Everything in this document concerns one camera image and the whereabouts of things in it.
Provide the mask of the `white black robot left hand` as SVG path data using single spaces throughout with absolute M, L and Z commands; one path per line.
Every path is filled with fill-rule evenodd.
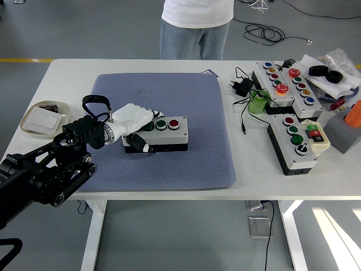
M 133 149 L 143 153 L 155 153 L 155 150 L 135 132 L 149 124 L 155 117 L 164 117 L 160 111 L 155 111 L 128 103 L 111 115 L 104 124 L 105 144 L 110 145 L 125 137 Z

